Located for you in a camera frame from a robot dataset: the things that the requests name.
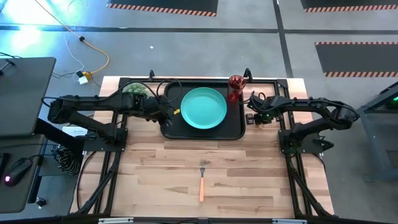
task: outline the white cable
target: white cable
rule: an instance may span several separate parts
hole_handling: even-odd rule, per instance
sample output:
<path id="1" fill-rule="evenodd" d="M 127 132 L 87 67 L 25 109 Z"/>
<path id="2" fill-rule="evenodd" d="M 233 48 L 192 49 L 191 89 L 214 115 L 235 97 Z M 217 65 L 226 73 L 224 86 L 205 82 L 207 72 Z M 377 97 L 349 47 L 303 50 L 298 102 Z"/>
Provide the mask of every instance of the white cable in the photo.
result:
<path id="1" fill-rule="evenodd" d="M 69 43 L 68 43 L 67 37 L 66 37 L 66 35 L 67 35 L 68 32 L 69 32 L 69 30 L 66 31 L 66 32 L 64 33 L 63 39 L 65 40 L 65 43 L 66 43 L 66 45 L 67 45 L 67 49 L 68 49 L 68 51 L 69 51 L 70 56 L 72 56 L 73 59 L 75 59 L 75 61 L 79 62 L 80 65 L 81 65 L 81 69 L 79 69 L 79 70 L 76 71 L 76 72 L 79 72 L 79 71 L 82 71 L 82 70 L 84 69 L 85 65 L 83 65 L 83 62 L 79 61 L 75 56 L 73 56 L 72 52 L 70 51 Z M 79 80 L 77 80 L 77 81 L 75 80 L 75 74 L 73 74 L 73 76 L 72 76 L 73 81 L 78 82 Z"/>
<path id="2" fill-rule="evenodd" d="M 72 3 L 74 3 L 75 1 L 76 1 L 76 0 L 72 0 L 72 1 L 69 3 L 68 7 L 67 7 L 67 16 L 68 16 L 68 18 L 69 18 L 69 7 L 70 7 L 70 6 L 72 5 Z M 72 21 L 72 23 L 73 23 L 73 25 L 75 26 L 73 29 L 76 29 L 75 21 Z M 68 49 L 68 51 L 69 51 L 69 54 L 73 57 L 73 59 L 75 59 L 75 60 L 76 60 L 77 62 L 79 62 L 80 65 L 81 65 L 81 69 L 79 69 L 79 70 L 76 71 L 76 72 L 79 72 L 79 71 L 82 71 L 82 70 L 84 69 L 85 65 L 83 64 L 83 62 L 79 61 L 75 56 L 73 56 L 72 51 L 71 51 L 70 48 L 69 48 L 69 43 L 68 43 L 67 38 L 66 38 L 66 35 L 67 35 L 68 32 L 69 32 L 69 30 L 66 31 L 66 32 L 64 33 L 63 39 L 65 40 L 65 43 L 66 43 L 66 45 L 67 45 L 67 49 Z M 72 80 L 75 81 L 75 82 L 78 82 L 79 79 L 77 79 L 77 80 L 75 79 L 76 72 L 73 74 Z"/>
<path id="3" fill-rule="evenodd" d="M 70 19 L 70 16 L 69 16 L 69 7 L 70 7 L 70 6 L 72 5 L 72 3 L 74 3 L 75 1 L 76 1 L 76 0 L 72 0 L 72 1 L 68 4 L 68 7 L 67 7 L 67 16 L 68 16 L 68 19 L 73 23 L 73 26 L 74 26 L 74 28 L 73 28 L 72 30 L 76 29 L 76 22 Z"/>

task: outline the power adapter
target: power adapter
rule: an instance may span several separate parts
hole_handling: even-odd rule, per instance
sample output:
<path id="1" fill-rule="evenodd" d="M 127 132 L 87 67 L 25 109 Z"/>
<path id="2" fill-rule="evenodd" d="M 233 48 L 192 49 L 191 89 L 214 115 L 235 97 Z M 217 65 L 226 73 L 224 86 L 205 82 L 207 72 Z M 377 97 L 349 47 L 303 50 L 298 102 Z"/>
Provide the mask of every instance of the power adapter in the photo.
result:
<path id="1" fill-rule="evenodd" d="M 91 72 L 82 72 L 82 71 L 78 71 L 76 72 L 76 75 L 79 77 L 79 83 L 81 85 L 86 85 L 88 83 L 88 80 L 91 78 L 92 74 Z"/>

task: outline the yellow cable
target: yellow cable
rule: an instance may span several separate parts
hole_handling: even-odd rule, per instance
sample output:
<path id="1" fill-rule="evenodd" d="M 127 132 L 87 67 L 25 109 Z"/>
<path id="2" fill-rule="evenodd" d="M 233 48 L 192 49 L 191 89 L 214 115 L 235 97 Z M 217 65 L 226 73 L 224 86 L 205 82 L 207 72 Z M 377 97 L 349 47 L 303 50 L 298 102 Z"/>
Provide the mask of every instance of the yellow cable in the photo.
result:
<path id="1" fill-rule="evenodd" d="M 61 21 L 59 21 L 53 14 L 51 14 L 51 12 L 49 12 L 48 10 L 46 10 L 46 8 L 44 8 L 37 0 L 35 0 L 35 2 L 36 2 L 37 4 L 39 4 L 39 6 L 40 6 L 42 9 L 44 9 L 48 14 L 50 14 L 50 16 L 52 16 L 56 21 L 58 21 L 58 22 L 59 22 L 62 26 L 64 26 L 68 31 L 70 31 L 72 34 L 75 34 L 75 35 L 80 39 L 80 35 L 79 35 L 78 33 L 76 33 L 75 31 L 73 31 L 73 30 L 71 30 L 71 29 L 69 29 L 69 27 L 67 27 L 67 26 L 64 25 Z M 106 63 L 105 63 L 101 68 L 99 68 L 99 69 L 97 69 L 97 70 L 91 72 L 91 74 L 94 74 L 94 73 L 96 73 L 96 72 L 99 72 L 99 71 L 101 71 L 102 69 L 104 69 L 104 67 L 108 66 L 109 61 L 110 61 L 111 59 L 109 58 L 109 55 L 108 55 L 107 53 L 105 53 L 105 51 L 100 50 L 100 49 L 98 49 L 98 48 L 92 46 L 87 40 L 83 40 L 83 42 L 84 42 L 85 44 L 87 44 L 89 47 L 91 47 L 92 49 L 94 49 L 94 50 L 96 50 L 96 51 L 98 51 L 98 52 L 101 52 L 103 55 L 106 56 Z"/>

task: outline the wooden tabletop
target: wooden tabletop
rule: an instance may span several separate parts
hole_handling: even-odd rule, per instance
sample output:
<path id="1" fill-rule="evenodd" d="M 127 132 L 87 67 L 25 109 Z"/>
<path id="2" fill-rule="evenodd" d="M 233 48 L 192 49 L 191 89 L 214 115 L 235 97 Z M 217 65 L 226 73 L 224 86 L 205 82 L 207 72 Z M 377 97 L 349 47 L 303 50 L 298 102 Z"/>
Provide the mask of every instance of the wooden tabletop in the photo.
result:
<path id="1" fill-rule="evenodd" d="M 104 77 L 100 95 L 108 96 L 117 90 L 119 78 Z M 308 97 L 303 79 L 287 80 L 292 98 Z M 149 85 L 156 88 L 157 83 Z M 274 95 L 272 85 L 248 84 L 244 98 L 253 90 Z M 253 111 L 245 107 L 245 113 Z M 112 112 L 107 111 L 95 113 L 95 119 L 103 123 L 110 122 L 111 116 Z M 305 112 L 295 112 L 294 117 L 301 123 L 312 120 Z M 163 137 L 157 123 L 139 118 L 129 118 L 127 128 L 129 136 L 119 166 L 112 216 L 294 217 L 285 158 L 277 142 L 279 123 L 274 121 L 262 128 L 246 126 L 245 135 L 236 141 L 170 140 Z M 96 153 L 84 170 L 80 183 L 82 204 L 98 185 L 103 157 L 104 153 Z M 309 189 L 333 213 L 322 163 L 311 154 L 302 157 Z M 205 171 L 203 203 L 199 202 L 200 159 L 210 162 Z M 300 190 L 298 195 L 304 212 Z M 76 201 L 71 212 L 75 210 Z"/>

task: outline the fork handle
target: fork handle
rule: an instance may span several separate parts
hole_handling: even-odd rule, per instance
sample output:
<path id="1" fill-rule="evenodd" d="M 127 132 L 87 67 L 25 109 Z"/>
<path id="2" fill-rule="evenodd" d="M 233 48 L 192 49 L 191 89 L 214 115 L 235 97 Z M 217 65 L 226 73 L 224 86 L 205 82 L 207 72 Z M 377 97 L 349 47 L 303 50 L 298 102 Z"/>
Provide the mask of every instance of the fork handle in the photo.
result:
<path id="1" fill-rule="evenodd" d="M 203 177 L 200 179 L 200 192 L 199 192 L 199 202 L 203 202 L 205 200 L 205 191 L 204 191 L 204 183 Z"/>

